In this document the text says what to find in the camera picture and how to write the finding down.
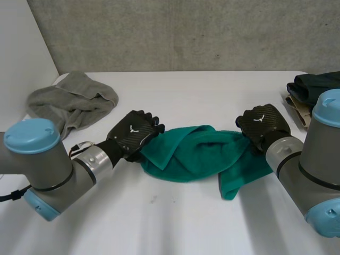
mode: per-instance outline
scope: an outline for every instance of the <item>green towel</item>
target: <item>green towel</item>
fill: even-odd
[[[250,153],[249,140],[212,126],[172,129],[142,149],[144,171],[156,178],[189,182],[219,174],[221,196],[233,199],[239,188],[271,173],[264,156]]]

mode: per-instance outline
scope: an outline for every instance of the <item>dark green cloth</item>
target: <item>dark green cloth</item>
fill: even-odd
[[[212,126],[172,129],[142,149],[144,171],[156,178],[189,182],[219,174],[221,196],[233,199],[238,189],[271,173],[264,156],[250,153],[249,140]]]
[[[316,105],[319,96],[327,90],[340,88],[340,72],[297,75],[294,83],[287,84],[287,90],[298,101]]]

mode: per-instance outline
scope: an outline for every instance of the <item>white logo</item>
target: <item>white logo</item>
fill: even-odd
[[[133,130],[132,125],[130,125],[130,133],[138,133],[139,130]]]
[[[262,122],[262,121],[264,120],[264,118],[265,118],[265,115],[263,114],[263,115],[262,115],[262,118],[259,118],[258,120],[254,120],[254,121]]]

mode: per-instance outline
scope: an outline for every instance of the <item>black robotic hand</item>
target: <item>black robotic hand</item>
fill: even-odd
[[[131,111],[107,135],[107,140],[115,141],[123,151],[123,157],[130,162],[141,159],[139,151],[151,139],[164,133],[164,125],[158,117],[144,111]]]
[[[259,152],[266,152],[273,142],[291,135],[288,123],[271,104],[246,110],[236,119],[236,125]]]

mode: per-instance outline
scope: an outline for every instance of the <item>table surface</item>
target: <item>table surface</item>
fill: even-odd
[[[271,103],[302,141],[305,130],[283,98],[301,72],[88,73],[120,97],[112,112],[73,131],[67,149],[100,142],[130,110],[159,116],[166,129],[209,124],[234,130],[246,109]],[[6,175],[1,194],[23,187]],[[270,174],[244,186],[232,201],[221,199],[217,176],[191,183],[158,180],[136,163],[121,160],[112,174],[49,223],[26,202],[0,206],[0,254],[338,254],[338,239],[315,233]]]

